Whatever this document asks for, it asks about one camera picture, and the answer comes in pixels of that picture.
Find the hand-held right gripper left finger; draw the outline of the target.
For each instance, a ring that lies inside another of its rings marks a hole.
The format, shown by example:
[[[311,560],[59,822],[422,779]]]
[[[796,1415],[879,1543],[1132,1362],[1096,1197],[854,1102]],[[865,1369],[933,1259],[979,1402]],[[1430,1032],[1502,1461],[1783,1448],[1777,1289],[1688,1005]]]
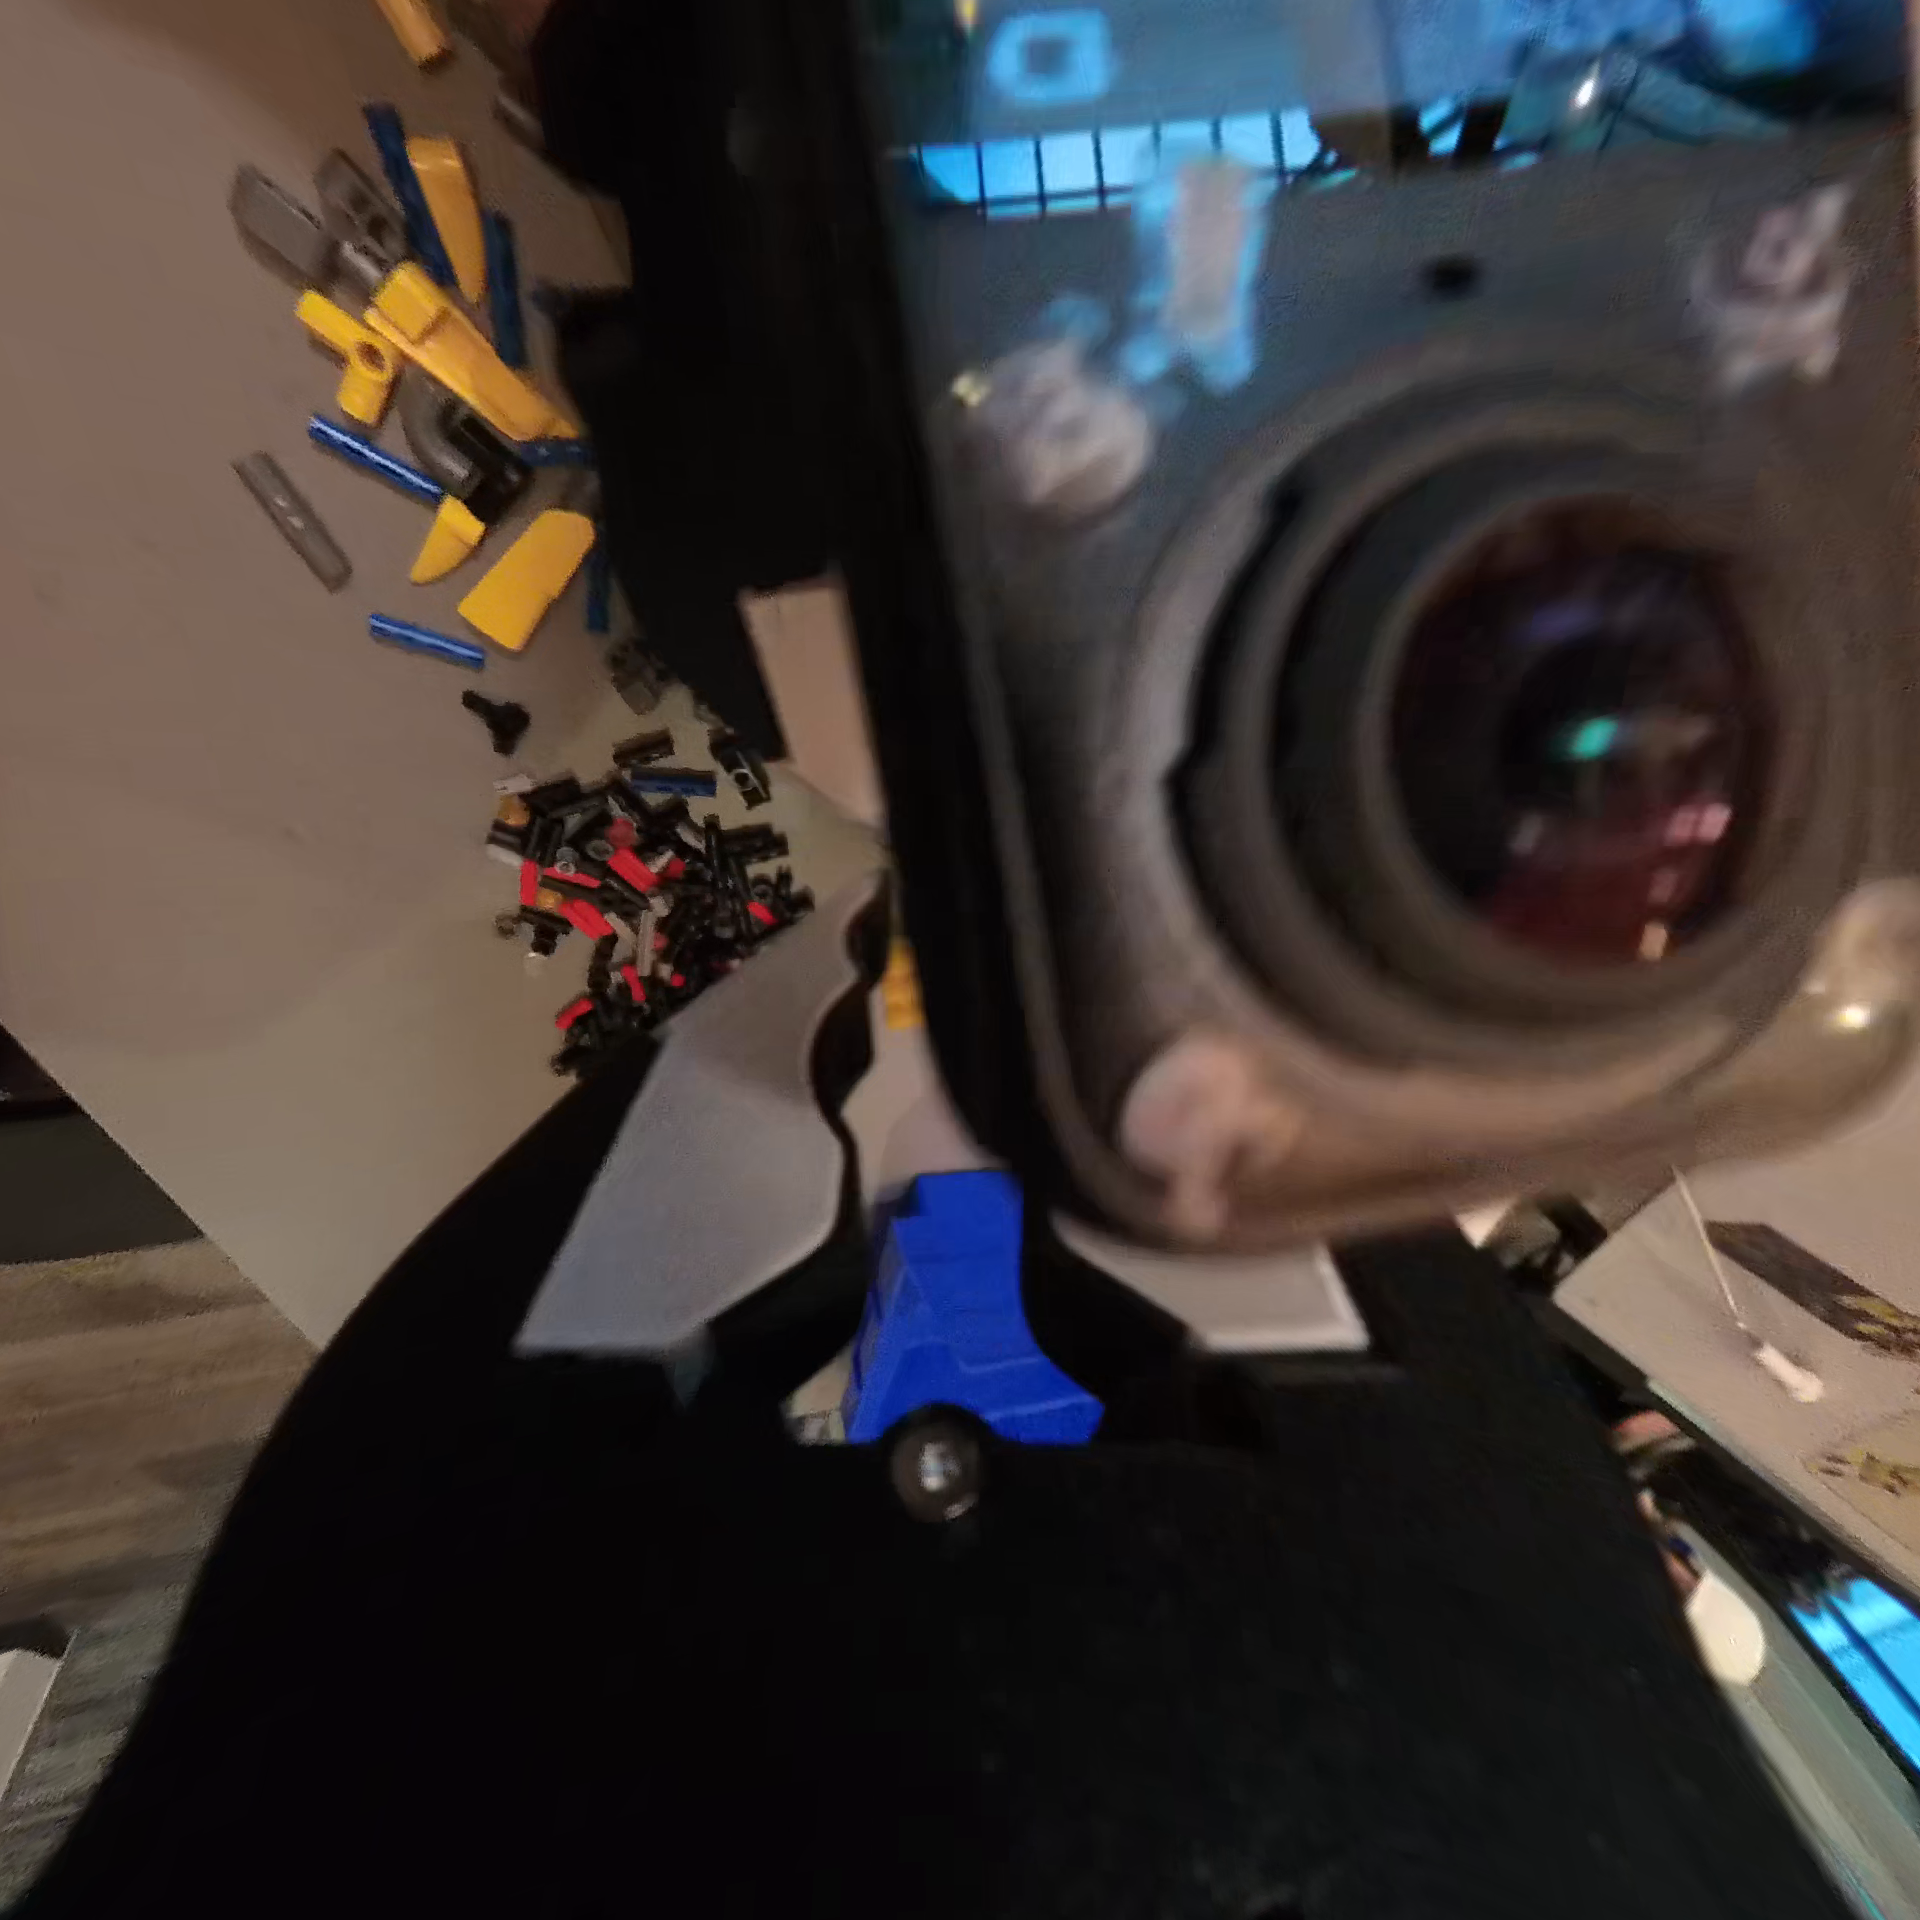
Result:
[[[689,1347],[856,1197],[892,882],[861,872],[668,1023],[516,1333],[523,1357]]]

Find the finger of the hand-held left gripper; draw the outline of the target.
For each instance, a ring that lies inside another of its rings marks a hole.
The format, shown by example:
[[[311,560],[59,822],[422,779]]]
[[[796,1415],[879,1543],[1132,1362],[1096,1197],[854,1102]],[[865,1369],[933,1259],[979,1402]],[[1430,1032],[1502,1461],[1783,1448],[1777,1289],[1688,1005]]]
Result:
[[[784,738],[784,766],[854,822],[886,799],[843,584],[833,576],[743,592],[739,610]]]

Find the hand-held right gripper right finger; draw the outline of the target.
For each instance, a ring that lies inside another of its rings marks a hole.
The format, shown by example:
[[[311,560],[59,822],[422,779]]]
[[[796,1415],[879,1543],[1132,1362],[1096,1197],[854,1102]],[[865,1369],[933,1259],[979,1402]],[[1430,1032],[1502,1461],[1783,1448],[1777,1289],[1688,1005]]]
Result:
[[[1208,1352],[1366,1352],[1368,1327],[1323,1240],[1269,1254],[1196,1254],[1132,1242],[1070,1214],[1067,1253],[1168,1314]]]

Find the pile of yellow grey bricks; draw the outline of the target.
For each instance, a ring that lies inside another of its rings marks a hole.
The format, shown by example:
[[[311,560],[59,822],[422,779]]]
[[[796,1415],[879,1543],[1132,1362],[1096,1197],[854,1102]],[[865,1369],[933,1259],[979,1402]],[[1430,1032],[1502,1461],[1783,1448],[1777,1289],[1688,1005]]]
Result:
[[[329,151],[301,198],[253,165],[235,169],[238,239],[294,288],[294,302],[318,290],[391,342],[399,353],[391,409],[403,378],[421,374],[534,459],[582,463],[584,432],[536,378],[513,231],[487,200],[468,144],[414,130],[389,101],[363,102],[361,118],[373,174]],[[341,381],[339,360],[318,349]]]

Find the pile of black red pins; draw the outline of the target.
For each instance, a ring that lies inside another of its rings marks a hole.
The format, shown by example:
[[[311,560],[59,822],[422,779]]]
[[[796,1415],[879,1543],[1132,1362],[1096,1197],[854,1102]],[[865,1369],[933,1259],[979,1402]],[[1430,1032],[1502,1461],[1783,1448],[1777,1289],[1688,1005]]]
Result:
[[[816,907],[781,829],[699,814],[633,763],[593,781],[503,784],[485,849],[511,867],[495,939],[536,974],[564,953],[581,959],[550,1015],[547,1063],[573,1083],[653,1037]]]

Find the blue storage box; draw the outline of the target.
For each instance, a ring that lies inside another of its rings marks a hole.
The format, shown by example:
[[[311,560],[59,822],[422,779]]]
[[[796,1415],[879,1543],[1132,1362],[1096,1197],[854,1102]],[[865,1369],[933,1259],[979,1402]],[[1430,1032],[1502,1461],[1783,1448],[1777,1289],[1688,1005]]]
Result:
[[[1023,1319],[1021,1231],[1021,1187],[996,1168],[919,1175],[881,1211],[841,1400],[849,1445],[935,1405],[1029,1446],[1093,1438],[1102,1405]]]

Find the grey curved brick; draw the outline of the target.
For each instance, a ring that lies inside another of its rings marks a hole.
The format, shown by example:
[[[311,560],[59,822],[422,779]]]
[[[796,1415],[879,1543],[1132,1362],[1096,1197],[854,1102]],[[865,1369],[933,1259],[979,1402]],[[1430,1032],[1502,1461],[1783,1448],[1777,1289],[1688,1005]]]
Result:
[[[533,479],[513,442],[468,402],[446,392],[425,374],[406,374],[397,394],[399,432],[446,495],[460,501],[485,525],[507,517]]]

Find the large yellow curved brick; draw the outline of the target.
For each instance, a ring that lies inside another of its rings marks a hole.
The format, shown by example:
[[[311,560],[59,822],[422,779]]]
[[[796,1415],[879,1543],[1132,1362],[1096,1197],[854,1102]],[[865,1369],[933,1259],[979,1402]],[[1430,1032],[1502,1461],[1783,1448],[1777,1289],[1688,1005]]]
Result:
[[[456,617],[499,650],[523,654],[593,544],[597,525],[588,512],[539,512],[460,599]]]

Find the yellow holed connector brick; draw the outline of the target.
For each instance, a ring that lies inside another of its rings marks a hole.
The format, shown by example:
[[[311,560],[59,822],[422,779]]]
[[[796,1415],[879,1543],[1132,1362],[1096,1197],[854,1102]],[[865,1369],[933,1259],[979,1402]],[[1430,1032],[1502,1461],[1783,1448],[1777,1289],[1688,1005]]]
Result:
[[[382,427],[399,381],[399,353],[393,344],[318,290],[300,294],[294,318],[304,334],[339,360],[339,410],[357,425]]]

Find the instruction booklet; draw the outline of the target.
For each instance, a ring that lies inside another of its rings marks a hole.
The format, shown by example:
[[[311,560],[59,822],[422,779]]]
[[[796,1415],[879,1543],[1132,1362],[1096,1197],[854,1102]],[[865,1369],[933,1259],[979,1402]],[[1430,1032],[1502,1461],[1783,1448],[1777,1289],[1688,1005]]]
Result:
[[[1708,1438],[1916,1583],[1916,1098],[1661,1192],[1557,1304]]]

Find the grey cylinder connector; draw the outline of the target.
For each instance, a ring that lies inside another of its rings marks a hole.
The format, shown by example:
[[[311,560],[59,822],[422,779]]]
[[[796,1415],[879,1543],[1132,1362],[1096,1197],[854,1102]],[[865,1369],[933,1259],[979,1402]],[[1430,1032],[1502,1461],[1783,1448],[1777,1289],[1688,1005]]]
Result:
[[[251,450],[233,459],[230,470],[305,571],[327,592],[342,592],[351,581],[351,562],[285,467],[267,450]]]

